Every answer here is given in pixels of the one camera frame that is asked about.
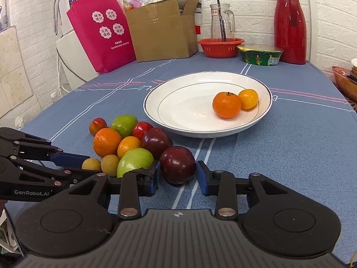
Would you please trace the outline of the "yellow orange citrus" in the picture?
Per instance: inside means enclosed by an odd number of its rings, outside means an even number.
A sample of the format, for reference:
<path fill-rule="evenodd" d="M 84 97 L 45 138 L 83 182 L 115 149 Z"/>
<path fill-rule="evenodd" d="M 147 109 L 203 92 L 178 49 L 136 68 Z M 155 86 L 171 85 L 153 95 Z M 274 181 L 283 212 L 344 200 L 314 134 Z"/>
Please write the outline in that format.
<path fill-rule="evenodd" d="M 241 100 L 241 108 L 245 110 L 255 108 L 259 101 L 258 93 L 253 89 L 242 90 L 238 97 Z"/>

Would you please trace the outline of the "white plate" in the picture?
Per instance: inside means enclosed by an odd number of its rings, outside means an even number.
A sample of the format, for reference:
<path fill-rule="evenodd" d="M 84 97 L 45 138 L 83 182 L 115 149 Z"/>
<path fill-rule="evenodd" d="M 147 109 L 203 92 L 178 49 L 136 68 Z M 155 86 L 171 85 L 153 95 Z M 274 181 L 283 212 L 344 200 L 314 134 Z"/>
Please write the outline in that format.
<path fill-rule="evenodd" d="M 240 111 L 234 118 L 223 119 L 214 112 L 216 94 L 238 94 L 252 89 L 258 94 L 257 105 Z M 203 71 L 167 80 L 152 89 L 143 101 L 145 114 L 159 126 L 192 138 L 226 137 L 257 124 L 272 106 L 270 89 L 244 74 Z"/>

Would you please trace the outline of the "red thermos jug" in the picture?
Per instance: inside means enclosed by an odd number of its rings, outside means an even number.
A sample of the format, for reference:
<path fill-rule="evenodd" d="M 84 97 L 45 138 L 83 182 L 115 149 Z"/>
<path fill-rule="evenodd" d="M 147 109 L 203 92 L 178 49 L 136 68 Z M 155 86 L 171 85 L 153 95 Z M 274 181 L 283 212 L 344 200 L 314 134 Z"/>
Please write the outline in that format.
<path fill-rule="evenodd" d="M 299 0 L 276 1 L 274 44 L 283 49 L 281 61 L 298 65 L 306 63 L 307 29 Z"/>

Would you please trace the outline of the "brown longan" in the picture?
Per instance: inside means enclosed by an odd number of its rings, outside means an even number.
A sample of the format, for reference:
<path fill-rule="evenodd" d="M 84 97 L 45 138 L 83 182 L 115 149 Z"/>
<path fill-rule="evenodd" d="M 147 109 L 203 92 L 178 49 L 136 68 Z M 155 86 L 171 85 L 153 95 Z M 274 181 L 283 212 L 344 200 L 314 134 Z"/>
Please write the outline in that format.
<path fill-rule="evenodd" d="M 83 170 L 101 172 L 101 162 L 96 158 L 89 158 L 83 161 L 82 163 Z"/>
<path fill-rule="evenodd" d="M 116 155 L 106 155 L 100 162 L 102 172 L 106 173 L 110 177 L 117 177 L 117 167 L 119 161 L 120 159 Z"/>

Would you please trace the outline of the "cardboard box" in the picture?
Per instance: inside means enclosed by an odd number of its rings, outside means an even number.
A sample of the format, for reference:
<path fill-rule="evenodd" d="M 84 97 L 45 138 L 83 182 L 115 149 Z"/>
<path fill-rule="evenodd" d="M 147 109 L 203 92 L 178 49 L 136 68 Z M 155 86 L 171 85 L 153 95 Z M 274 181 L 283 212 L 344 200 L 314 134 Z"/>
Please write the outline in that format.
<path fill-rule="evenodd" d="M 191 57 L 198 49 L 195 11 L 198 0 L 163 0 L 126 12 L 138 62 Z"/>

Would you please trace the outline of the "green instant noodle bowl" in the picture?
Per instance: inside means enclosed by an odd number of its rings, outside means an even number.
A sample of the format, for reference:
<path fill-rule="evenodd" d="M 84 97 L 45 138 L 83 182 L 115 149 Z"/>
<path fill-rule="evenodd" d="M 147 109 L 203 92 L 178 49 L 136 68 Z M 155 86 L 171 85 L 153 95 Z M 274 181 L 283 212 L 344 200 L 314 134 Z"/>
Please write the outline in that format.
<path fill-rule="evenodd" d="M 260 66 L 277 65 L 284 52 L 282 48 L 260 44 L 243 44 L 237 48 L 245 63 Z"/>

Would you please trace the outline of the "dark plum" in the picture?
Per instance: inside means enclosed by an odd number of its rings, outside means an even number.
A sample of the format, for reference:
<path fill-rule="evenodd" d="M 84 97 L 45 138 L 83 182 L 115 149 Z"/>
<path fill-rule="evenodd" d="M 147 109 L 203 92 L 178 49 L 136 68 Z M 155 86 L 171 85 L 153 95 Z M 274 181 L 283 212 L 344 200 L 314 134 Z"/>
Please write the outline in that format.
<path fill-rule="evenodd" d="M 162 129 L 151 128 L 143 135 L 140 146 L 152 153 L 156 160 L 159 160 L 161 155 L 173 146 L 173 141 Z"/>
<path fill-rule="evenodd" d="M 195 158 L 185 147 L 170 147 L 160 157 L 160 170 L 169 184 L 184 184 L 196 172 Z"/>

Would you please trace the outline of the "white appliance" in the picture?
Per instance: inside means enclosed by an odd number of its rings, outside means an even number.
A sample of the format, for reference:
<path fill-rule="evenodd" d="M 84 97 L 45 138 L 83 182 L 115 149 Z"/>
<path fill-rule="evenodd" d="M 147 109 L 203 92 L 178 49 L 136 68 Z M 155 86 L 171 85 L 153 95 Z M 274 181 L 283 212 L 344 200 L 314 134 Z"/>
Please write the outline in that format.
<path fill-rule="evenodd" d="M 54 34 L 58 37 L 56 50 L 58 65 L 62 66 L 72 90 L 96 78 L 94 70 L 73 27 L 67 12 L 77 0 L 54 0 Z"/>

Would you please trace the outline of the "brown wooden bowl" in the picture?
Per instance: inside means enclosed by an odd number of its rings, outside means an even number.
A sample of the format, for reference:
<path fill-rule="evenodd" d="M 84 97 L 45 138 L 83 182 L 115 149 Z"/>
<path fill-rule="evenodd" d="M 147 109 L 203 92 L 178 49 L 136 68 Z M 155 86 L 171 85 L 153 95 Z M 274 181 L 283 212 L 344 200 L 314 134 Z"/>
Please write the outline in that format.
<path fill-rule="evenodd" d="M 339 91 L 350 100 L 354 101 L 354 103 L 356 103 L 357 86 L 354 80 L 351 80 L 347 77 L 349 70 L 342 67 L 333 66 L 332 71 Z"/>

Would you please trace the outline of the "orange with stem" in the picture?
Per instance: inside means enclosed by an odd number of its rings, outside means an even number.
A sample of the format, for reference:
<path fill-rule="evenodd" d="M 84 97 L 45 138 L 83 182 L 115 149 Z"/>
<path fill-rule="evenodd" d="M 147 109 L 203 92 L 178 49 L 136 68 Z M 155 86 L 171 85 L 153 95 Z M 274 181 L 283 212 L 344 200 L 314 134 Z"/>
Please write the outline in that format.
<path fill-rule="evenodd" d="M 212 108 L 218 117 L 232 119 L 241 111 L 241 99 L 234 93 L 218 93 L 213 101 Z"/>

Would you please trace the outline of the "large orange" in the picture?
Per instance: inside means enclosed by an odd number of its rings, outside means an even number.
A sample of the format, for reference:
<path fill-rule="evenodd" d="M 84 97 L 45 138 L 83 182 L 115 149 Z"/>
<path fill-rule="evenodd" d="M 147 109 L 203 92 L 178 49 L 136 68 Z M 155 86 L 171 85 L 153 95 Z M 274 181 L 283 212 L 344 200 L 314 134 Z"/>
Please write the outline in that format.
<path fill-rule="evenodd" d="M 111 128 L 102 128 L 93 139 L 94 152 L 101 158 L 106 155 L 116 155 L 122 141 L 121 135 Z"/>

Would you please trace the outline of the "small orange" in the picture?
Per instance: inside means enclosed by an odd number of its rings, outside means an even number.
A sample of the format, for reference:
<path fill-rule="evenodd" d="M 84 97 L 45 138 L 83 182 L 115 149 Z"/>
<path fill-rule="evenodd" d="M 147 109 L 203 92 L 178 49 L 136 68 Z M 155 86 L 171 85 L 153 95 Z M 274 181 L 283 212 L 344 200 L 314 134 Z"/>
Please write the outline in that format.
<path fill-rule="evenodd" d="M 129 150 L 139 148 L 141 141 L 134 136 L 127 136 L 121 140 L 117 147 L 117 156 L 121 159 Z"/>

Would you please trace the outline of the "red apple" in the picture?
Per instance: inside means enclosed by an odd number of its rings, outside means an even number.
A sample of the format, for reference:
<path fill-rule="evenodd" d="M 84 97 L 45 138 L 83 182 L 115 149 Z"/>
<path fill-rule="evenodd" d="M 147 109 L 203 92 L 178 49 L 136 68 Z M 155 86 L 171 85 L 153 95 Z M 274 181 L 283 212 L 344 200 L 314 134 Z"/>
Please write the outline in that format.
<path fill-rule="evenodd" d="M 145 133 L 152 128 L 153 128 L 152 124 L 150 124 L 148 122 L 140 121 L 133 128 L 132 136 L 138 138 L 139 140 L 142 140 Z"/>

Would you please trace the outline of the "green apple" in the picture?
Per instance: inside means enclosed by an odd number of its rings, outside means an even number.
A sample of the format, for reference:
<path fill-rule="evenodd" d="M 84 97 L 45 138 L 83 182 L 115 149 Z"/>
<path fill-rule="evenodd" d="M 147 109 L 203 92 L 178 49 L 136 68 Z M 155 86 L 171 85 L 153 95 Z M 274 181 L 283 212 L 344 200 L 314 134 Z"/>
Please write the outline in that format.
<path fill-rule="evenodd" d="M 150 167 L 154 161 L 154 156 L 143 148 L 134 148 L 127 151 L 120 159 L 117 166 L 117 177 L 123 177 L 128 171 Z"/>
<path fill-rule="evenodd" d="M 134 127 L 137 125 L 138 119 L 134 115 L 124 114 L 116 117 L 110 128 L 117 131 L 122 138 L 132 134 Z"/>

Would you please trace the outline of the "red yellow peach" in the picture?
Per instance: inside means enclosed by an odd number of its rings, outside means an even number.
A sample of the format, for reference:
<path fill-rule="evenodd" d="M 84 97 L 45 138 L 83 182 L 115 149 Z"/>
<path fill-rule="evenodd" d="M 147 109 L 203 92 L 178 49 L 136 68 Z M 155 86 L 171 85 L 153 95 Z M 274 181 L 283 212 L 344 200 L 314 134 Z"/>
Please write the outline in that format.
<path fill-rule="evenodd" d="M 97 117 L 89 124 L 89 132 L 92 136 L 95 136 L 97 132 L 107 127 L 107 123 L 103 118 Z"/>

